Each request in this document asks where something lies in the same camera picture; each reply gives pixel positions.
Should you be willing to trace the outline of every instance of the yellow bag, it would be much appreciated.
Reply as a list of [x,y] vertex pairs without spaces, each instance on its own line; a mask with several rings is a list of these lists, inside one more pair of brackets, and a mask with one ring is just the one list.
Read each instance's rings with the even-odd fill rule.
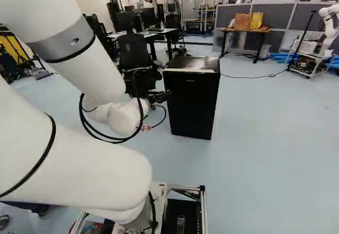
[[261,27],[263,23],[264,13],[253,13],[251,25],[249,26],[251,30],[257,30]]

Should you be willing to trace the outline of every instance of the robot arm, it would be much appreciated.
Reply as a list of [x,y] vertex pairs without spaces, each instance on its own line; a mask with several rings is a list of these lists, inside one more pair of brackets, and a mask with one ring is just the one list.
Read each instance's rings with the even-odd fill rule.
[[339,5],[324,7],[319,10],[319,15],[322,17],[325,24],[326,39],[323,41],[323,46],[320,53],[323,55],[332,42],[337,38],[339,33]]
[[[135,128],[135,100],[117,103],[125,83],[74,0],[0,2],[0,21],[85,94],[89,115],[117,132]],[[143,155],[56,125],[2,79],[0,97],[0,200],[76,206],[122,223],[138,216],[152,180]]]

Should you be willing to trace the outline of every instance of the power cord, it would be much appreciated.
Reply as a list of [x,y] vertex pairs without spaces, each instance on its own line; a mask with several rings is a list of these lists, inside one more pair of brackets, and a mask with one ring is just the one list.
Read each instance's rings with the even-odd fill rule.
[[[105,135],[105,134],[101,133],[100,131],[95,129],[88,122],[88,120],[86,119],[86,117],[84,115],[84,112],[83,112],[83,106],[82,106],[82,102],[83,102],[83,99],[84,99],[85,95],[84,95],[84,93],[81,93],[80,101],[79,101],[79,116],[80,116],[80,121],[81,121],[81,124],[83,125],[84,129],[86,130],[86,132],[90,136],[92,136],[95,139],[102,140],[102,141],[105,141],[105,142],[108,142],[108,143],[120,144],[120,143],[123,143],[123,142],[126,142],[126,141],[132,139],[133,137],[135,137],[140,132],[140,130],[142,129],[143,122],[144,122],[144,111],[142,109],[142,104],[141,104],[140,97],[139,97],[139,94],[138,94],[138,88],[137,88],[136,82],[135,82],[135,76],[136,76],[136,74],[139,71],[140,70],[136,70],[133,73],[133,75],[132,75],[132,86],[133,86],[133,90],[135,91],[135,95],[136,95],[136,98],[137,98],[137,101],[138,101],[139,111],[140,111],[140,123],[139,123],[139,126],[138,126],[137,130],[131,136],[128,136],[126,138],[115,138],[115,137],[108,136],[108,135]],[[100,136],[102,136],[102,137],[104,137],[106,139],[117,140],[117,141],[107,141],[107,140],[104,140],[104,139],[98,137],[97,135],[95,135],[92,131],[94,131],[96,134],[98,134],[98,135],[100,135]]]
[[154,107],[162,108],[164,110],[165,114],[164,114],[163,119],[159,123],[157,123],[155,125],[152,125],[151,128],[156,128],[158,125],[161,125],[165,121],[165,119],[167,117],[167,110],[166,110],[165,107],[163,107],[162,105],[154,105]]
[[137,231],[137,234],[143,234],[148,229],[152,229],[151,234],[154,234],[155,229],[158,226],[158,222],[156,221],[156,212],[155,212],[155,204],[154,204],[155,200],[154,200],[152,193],[150,191],[148,192],[148,197],[149,197],[149,203],[150,203],[151,210],[152,210],[152,222],[150,223],[149,227]]
[[284,71],[280,71],[276,74],[268,74],[268,75],[257,76],[257,77],[233,77],[233,76],[229,76],[229,75],[226,75],[226,74],[220,74],[220,75],[228,77],[228,78],[233,78],[233,79],[259,79],[259,78],[265,78],[265,77],[273,78],[273,77],[277,76],[278,74],[283,73]]

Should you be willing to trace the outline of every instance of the person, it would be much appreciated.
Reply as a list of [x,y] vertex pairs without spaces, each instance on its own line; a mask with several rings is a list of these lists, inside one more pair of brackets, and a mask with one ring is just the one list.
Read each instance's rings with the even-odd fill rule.
[[2,201],[2,203],[14,206],[19,209],[27,209],[32,213],[38,214],[40,218],[45,217],[47,214],[56,209],[57,205],[39,204],[39,203],[28,203],[28,202],[15,202],[15,201]]
[[7,52],[3,44],[0,44],[0,53],[0,64],[13,79],[19,79],[21,77],[21,73],[16,65],[15,59]]

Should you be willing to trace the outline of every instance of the gray wall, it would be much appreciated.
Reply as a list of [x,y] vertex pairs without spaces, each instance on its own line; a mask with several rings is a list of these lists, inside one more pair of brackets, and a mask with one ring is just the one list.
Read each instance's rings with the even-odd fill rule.
[[[266,35],[264,44],[270,44],[272,52],[280,51],[284,35],[286,32],[293,32],[296,30],[304,30],[307,21],[310,17],[310,11],[317,11],[313,17],[308,31],[320,31],[322,21],[318,11],[323,7],[328,7],[331,4],[326,3],[308,3],[299,2],[295,4],[246,4],[246,5],[224,5],[218,7],[216,30],[225,27],[230,20],[235,17],[236,13],[254,13],[263,12],[263,25],[272,27],[271,32]],[[260,36],[257,33],[247,33],[244,50],[257,50]],[[335,53],[339,52],[339,40],[334,41],[332,48]]]

